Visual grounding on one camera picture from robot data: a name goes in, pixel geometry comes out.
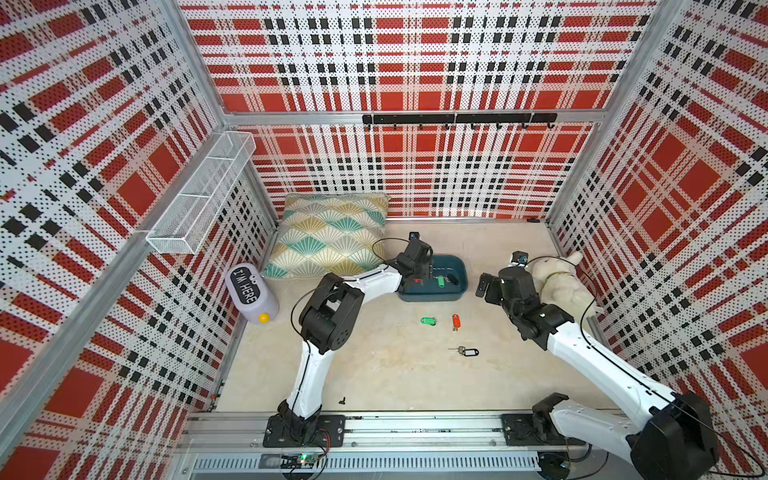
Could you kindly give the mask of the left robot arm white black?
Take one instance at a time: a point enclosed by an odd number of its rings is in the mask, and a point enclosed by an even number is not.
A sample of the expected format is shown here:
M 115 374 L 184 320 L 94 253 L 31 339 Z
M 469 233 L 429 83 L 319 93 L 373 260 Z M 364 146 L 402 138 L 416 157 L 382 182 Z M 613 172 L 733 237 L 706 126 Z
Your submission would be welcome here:
M 355 276 L 329 273 L 302 297 L 306 304 L 291 322 L 302 341 L 301 360 L 291 393 L 275 416 L 291 439 L 306 441 L 315 429 L 333 357 L 351 337 L 363 305 L 404 292 L 409 284 L 429 278 L 432 268 L 432 247 L 412 238 L 395 258 Z

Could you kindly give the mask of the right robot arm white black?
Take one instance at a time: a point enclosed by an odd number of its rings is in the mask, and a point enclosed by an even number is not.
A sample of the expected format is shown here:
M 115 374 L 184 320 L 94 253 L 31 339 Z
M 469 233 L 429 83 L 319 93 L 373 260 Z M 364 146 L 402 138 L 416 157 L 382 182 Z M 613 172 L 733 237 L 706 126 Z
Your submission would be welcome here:
M 524 267 L 482 274 L 476 294 L 500 306 L 523 339 L 571 365 L 621 411 L 608 414 L 552 394 L 541 404 L 558 434 L 626 461 L 644 479 L 698 479 L 717 464 L 709 404 L 640 373 L 594 340 L 572 315 L 541 299 Z

